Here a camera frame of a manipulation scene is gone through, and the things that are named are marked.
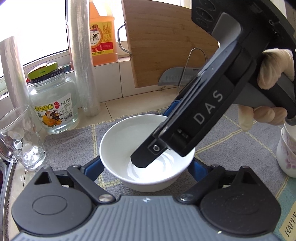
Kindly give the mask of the gloved right hand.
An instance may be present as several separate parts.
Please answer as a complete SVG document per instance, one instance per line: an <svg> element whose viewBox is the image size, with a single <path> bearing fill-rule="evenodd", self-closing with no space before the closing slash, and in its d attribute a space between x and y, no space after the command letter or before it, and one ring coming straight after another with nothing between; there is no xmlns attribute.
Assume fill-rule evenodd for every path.
<svg viewBox="0 0 296 241"><path fill-rule="evenodd" d="M285 123L288 111L283 107L283 102L287 98L277 85L281 75L285 75L292 82L295 81L295 50L276 48L264 51L257 85L263 94L271 98L274 106L260 105L253 108L239 105L238 123L243 131L250 130L254 121L273 126Z"/></svg>

